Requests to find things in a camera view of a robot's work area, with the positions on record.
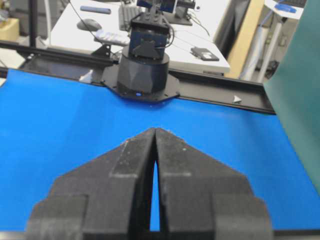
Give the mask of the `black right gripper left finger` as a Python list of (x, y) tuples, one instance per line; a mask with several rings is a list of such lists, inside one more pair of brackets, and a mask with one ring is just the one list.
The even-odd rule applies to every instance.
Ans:
[(137, 240), (149, 226), (156, 130), (59, 176), (27, 222), (28, 240)]

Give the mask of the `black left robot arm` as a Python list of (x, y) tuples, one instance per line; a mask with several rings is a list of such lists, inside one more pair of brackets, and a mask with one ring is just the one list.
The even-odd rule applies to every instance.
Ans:
[(180, 81), (169, 74), (168, 39), (175, 34), (163, 15), (176, 0), (139, 0), (145, 11), (130, 20), (130, 42), (118, 64), (106, 67), (100, 82), (126, 99), (157, 103), (180, 95)]

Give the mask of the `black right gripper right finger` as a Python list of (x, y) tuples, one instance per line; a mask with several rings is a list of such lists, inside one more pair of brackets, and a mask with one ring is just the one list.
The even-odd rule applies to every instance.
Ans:
[(271, 240), (267, 207), (239, 171), (158, 128), (161, 230), (169, 240)]

